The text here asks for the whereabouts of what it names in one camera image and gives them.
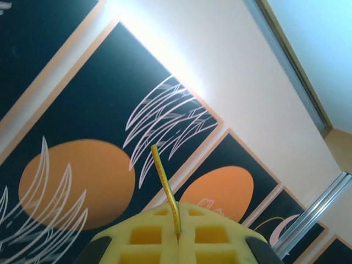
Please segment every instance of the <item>square hole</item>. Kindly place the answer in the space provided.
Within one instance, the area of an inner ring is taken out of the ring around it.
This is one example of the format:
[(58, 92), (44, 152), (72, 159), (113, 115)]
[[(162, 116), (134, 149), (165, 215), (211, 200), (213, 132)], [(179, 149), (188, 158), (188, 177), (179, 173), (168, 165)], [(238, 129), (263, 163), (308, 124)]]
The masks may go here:
[(161, 226), (142, 225), (132, 229), (130, 244), (146, 245), (161, 244)]
[(118, 264), (160, 264), (160, 252), (122, 252)]
[(195, 209), (188, 210), (188, 213), (190, 216), (203, 216), (204, 215), (204, 213), (202, 213), (201, 211), (195, 210)]
[(240, 264), (235, 251), (196, 252), (196, 264)]
[(222, 225), (196, 227), (195, 243), (215, 244), (229, 242), (227, 231)]
[(167, 213), (168, 213), (168, 210), (166, 208), (164, 208), (164, 209), (161, 209), (161, 210), (155, 212), (153, 215), (155, 215), (155, 216), (166, 216)]

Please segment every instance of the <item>artwork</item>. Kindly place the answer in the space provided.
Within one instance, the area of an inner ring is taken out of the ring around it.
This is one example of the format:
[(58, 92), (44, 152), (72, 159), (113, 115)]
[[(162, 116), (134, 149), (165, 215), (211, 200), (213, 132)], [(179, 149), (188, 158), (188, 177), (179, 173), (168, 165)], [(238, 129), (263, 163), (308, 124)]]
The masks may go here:
[(118, 24), (0, 166), (0, 262), (73, 263), (160, 190), (152, 144), (173, 175), (217, 125)]
[(96, 4), (97, 0), (0, 2), (0, 119)]
[(231, 134), (226, 134), (175, 198), (242, 223), (277, 184)]
[[(262, 234), (271, 245), (274, 245), (303, 212), (304, 209), (286, 190), (283, 190), (255, 219), (250, 228)], [(293, 263), (298, 259), (323, 231), (324, 227), (315, 224), (283, 259), (284, 263)]]
[(352, 246), (338, 236), (334, 236), (314, 264), (351, 263)]

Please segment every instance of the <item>ceiling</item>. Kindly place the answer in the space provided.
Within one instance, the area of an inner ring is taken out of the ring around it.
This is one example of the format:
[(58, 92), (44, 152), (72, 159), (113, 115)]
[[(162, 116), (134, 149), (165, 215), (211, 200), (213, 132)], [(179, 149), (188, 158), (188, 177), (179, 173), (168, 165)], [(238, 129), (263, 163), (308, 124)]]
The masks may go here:
[(352, 1), (267, 1), (333, 127), (352, 134)]

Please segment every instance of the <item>yellow sponge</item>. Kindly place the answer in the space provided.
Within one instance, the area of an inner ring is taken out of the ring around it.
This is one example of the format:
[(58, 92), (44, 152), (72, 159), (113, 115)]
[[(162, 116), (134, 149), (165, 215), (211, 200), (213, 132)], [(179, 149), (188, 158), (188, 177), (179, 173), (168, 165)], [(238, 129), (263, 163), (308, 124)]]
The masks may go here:
[(245, 239), (256, 237), (265, 241), (260, 234), (188, 202), (180, 202), (179, 210), (182, 222), (179, 241), (170, 205), (164, 203), (98, 233), (92, 242), (102, 238), (109, 242), (97, 253), (100, 256), (96, 263), (257, 263)]

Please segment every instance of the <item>orange oval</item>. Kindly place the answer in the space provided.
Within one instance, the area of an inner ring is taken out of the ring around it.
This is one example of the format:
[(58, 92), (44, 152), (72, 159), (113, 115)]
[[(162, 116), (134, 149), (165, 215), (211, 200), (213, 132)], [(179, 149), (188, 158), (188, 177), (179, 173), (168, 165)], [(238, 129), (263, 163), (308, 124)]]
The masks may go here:
[[(39, 215), (49, 205), (63, 178), (68, 163), (71, 165), (72, 182), (67, 202), (59, 218), (65, 215), (86, 190), (81, 212), (88, 208), (84, 229), (104, 226), (118, 218), (127, 208), (135, 187), (134, 169), (129, 170), (130, 158), (119, 147), (100, 140), (83, 139), (65, 142), (51, 147), (49, 153), (49, 177), (45, 193), (33, 218), (48, 225), (52, 217), (42, 221)], [(33, 158), (23, 171), (19, 185), (19, 199), (27, 193), (39, 166), (41, 155)], [(44, 188), (43, 181), (32, 201), (39, 201)], [(34, 193), (21, 201), (24, 206)], [(26, 206), (30, 216), (35, 206)]]
[(195, 180), (181, 201), (191, 202), (240, 221), (252, 199), (254, 182), (244, 168), (227, 166), (212, 170)]

